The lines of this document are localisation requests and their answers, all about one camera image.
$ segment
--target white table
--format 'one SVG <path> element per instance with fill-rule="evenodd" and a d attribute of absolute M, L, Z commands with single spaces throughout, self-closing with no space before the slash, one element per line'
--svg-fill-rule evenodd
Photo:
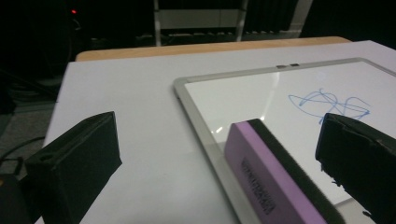
<path fill-rule="evenodd" d="M 396 71 L 396 51 L 371 41 L 70 63 L 46 143 L 87 117 L 116 113 L 123 165 L 82 223 L 238 223 L 174 79 L 352 57 Z M 347 223 L 373 223 L 353 201 L 337 207 Z"/>

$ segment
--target wooden table edge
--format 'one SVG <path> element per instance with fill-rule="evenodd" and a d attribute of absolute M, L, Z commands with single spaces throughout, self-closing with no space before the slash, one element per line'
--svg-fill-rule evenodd
<path fill-rule="evenodd" d="M 178 55 L 191 53 L 206 53 L 227 50 L 241 49 L 267 49 L 280 47 L 298 47 L 309 45 L 325 45 L 340 44 L 351 42 L 339 36 L 294 38 L 294 39 L 276 39 L 276 40 L 259 40 L 259 41 L 242 41 L 242 42 L 226 42 L 211 44 L 195 44 L 195 45 L 178 45 L 165 47 L 148 47 L 135 49 L 102 49 L 88 50 L 81 52 L 76 57 L 76 62 L 106 60 L 106 59 L 124 59 L 124 58 L 140 58 L 164 55 Z"/>

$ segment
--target blue marker drawing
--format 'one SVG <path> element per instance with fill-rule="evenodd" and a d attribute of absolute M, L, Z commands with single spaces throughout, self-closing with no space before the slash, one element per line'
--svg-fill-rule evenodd
<path fill-rule="evenodd" d="M 361 119 L 370 114 L 369 106 L 358 97 L 348 97 L 344 102 L 339 101 L 337 96 L 323 89 L 312 91 L 306 96 L 289 95 L 290 101 L 305 114 L 320 118 L 323 121 L 326 113 L 334 113 L 348 116 L 353 119 Z"/>

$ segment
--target whiteboard frame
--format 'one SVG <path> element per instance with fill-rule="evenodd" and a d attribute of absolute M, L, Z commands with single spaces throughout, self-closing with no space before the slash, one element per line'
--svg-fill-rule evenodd
<path fill-rule="evenodd" d="M 217 73 L 196 77 L 180 77 L 174 81 L 174 88 L 177 95 L 177 98 L 180 100 L 183 108 L 185 109 L 188 118 L 191 121 L 193 129 L 196 131 L 199 140 L 201 141 L 205 153 L 209 158 L 213 169 L 219 178 L 219 181 L 228 196 L 228 199 L 233 206 L 235 213 L 237 214 L 241 223 L 261 223 L 253 210 L 253 207 L 250 205 L 248 197 L 245 192 L 239 185 L 238 180 L 234 176 L 230 166 L 225 160 L 224 154 L 219 148 L 218 143 L 216 142 L 214 136 L 206 126 L 204 118 L 201 116 L 197 106 L 192 100 L 189 91 L 186 88 L 186 84 L 193 82 L 201 82 L 222 78 L 230 78 L 230 77 L 244 77 L 244 76 L 252 76 L 258 74 L 270 74 L 274 72 L 284 72 L 291 71 L 297 69 L 307 69 L 321 66 L 331 66 L 337 64 L 344 63 L 358 63 L 364 62 L 368 63 L 371 66 L 384 71 L 394 77 L 396 77 L 396 73 L 388 70 L 385 67 L 382 67 L 379 64 L 373 63 L 367 59 L 363 58 L 349 58 L 342 60 L 333 60 L 326 62 L 316 62 L 316 63 L 302 63 L 302 64 L 289 64 L 289 65 L 279 65 L 276 67 L 266 67 L 259 69 L 251 69 L 251 70 L 243 70 L 243 71 L 234 71 L 228 73 Z"/>

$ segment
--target black cable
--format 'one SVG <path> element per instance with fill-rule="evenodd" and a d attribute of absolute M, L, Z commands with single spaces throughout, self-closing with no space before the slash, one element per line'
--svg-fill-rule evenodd
<path fill-rule="evenodd" d="M 6 153 L 4 153 L 3 155 L 0 156 L 0 165 L 1 165 L 1 161 L 3 161 L 12 152 L 14 152 L 14 151 L 18 150 L 19 148 L 24 147 L 24 146 L 26 146 L 28 144 L 31 144 L 33 142 L 36 142 L 36 141 L 39 141 L 39 140 L 43 140 L 44 138 L 45 138 L 45 136 L 36 137 L 36 138 L 30 139 L 28 141 L 22 142 L 19 145 L 9 149 Z"/>

